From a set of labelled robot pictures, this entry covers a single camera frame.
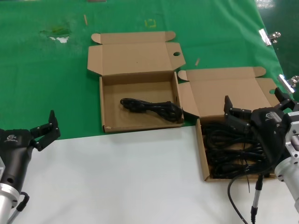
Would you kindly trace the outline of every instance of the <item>white table surface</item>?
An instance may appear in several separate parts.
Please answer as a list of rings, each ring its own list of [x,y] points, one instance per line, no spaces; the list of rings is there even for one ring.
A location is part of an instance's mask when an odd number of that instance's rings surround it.
[[[55,141],[33,152],[14,224],[241,224],[228,182],[206,183],[194,127]],[[232,198],[250,222],[254,196],[236,182]],[[298,223],[284,183],[264,182],[257,224]]]

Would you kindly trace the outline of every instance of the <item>black cable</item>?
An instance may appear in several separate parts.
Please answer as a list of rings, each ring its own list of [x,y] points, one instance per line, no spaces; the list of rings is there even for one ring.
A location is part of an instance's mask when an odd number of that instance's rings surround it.
[[[150,103],[138,99],[124,98],[121,99],[121,104],[124,108],[135,113],[142,113],[147,110],[156,112],[163,119],[171,122],[179,121],[183,114],[183,110],[170,101],[164,103]]]
[[[284,150],[285,150],[285,141],[283,141],[283,144],[282,144],[282,146],[281,146],[281,151],[280,151],[279,155],[277,156],[277,159],[276,159],[276,160],[273,160],[273,162],[272,162],[270,165],[268,165],[266,168],[262,169],[262,170],[259,171],[259,172],[253,172],[253,171],[252,171],[252,172],[245,172],[244,174],[241,174],[241,175],[239,175],[239,176],[236,176],[235,178],[233,178],[233,179],[229,182],[229,184],[228,184],[228,198],[229,198],[229,200],[230,200],[232,206],[234,207],[236,213],[239,215],[239,217],[241,218],[241,220],[242,220],[245,224],[248,224],[248,222],[244,219],[244,217],[242,216],[242,214],[239,212],[239,210],[237,209],[237,207],[236,207],[236,205],[235,205],[235,203],[234,203],[234,201],[233,201],[233,199],[232,199],[232,197],[231,197],[231,195],[230,195],[230,188],[231,188],[232,184],[234,183],[235,180],[237,180],[237,179],[239,179],[240,177],[245,176],[245,175],[257,175],[257,174],[264,175],[264,174],[268,173],[268,172],[272,169],[272,167],[278,163],[278,161],[280,160],[282,154],[284,153]]]
[[[24,195],[23,201],[20,202],[20,204],[16,207],[16,209],[21,212],[26,207],[30,197],[26,192],[21,192],[21,195]]]
[[[257,172],[267,162],[261,145],[251,132],[244,134],[223,123],[209,123],[202,130],[207,161],[213,167],[211,174],[215,179],[233,179],[245,170]],[[243,146],[230,149],[238,143],[243,143]]]

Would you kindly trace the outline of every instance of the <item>table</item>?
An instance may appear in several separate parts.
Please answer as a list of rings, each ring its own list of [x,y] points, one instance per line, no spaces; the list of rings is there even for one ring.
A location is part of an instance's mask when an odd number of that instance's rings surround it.
[[[62,139],[104,134],[99,79],[87,71],[93,33],[173,30],[182,69],[263,66],[278,85],[282,73],[253,0],[2,0],[0,21],[2,129],[46,123],[54,109]]]
[[[15,224],[240,224],[228,182],[206,183],[193,126],[58,140],[34,151]],[[232,186],[250,222],[254,184]],[[284,183],[265,181],[257,223],[297,223]]]

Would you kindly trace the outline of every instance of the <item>open cardboard box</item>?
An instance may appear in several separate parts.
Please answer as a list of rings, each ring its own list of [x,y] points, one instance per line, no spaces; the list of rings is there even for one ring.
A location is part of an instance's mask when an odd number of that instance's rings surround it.
[[[132,113],[122,98],[152,103],[171,101],[181,107],[177,74],[185,64],[179,43],[167,42],[174,32],[93,34],[101,45],[88,51],[88,69],[100,74],[101,119],[105,132],[148,130],[183,125],[154,112]]]
[[[276,88],[262,67],[202,69],[180,71],[178,77],[188,81],[179,84],[184,112],[197,116],[199,156],[205,181],[219,181],[210,175],[201,126],[211,121],[224,121],[224,97],[229,96],[235,108],[254,110],[278,104],[270,91]]]

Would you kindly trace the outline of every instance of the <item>box lid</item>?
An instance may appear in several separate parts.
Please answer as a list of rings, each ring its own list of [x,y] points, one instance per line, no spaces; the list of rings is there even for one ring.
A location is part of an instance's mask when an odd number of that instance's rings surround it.
[[[89,47],[87,68],[102,76],[175,70],[185,60],[179,43],[166,42],[173,38],[172,31],[93,34],[101,45]]]
[[[236,108],[254,110],[278,104],[270,91],[276,88],[263,76],[262,67],[201,69],[180,71],[178,77],[184,112],[197,117],[224,115],[224,97],[228,95]]]

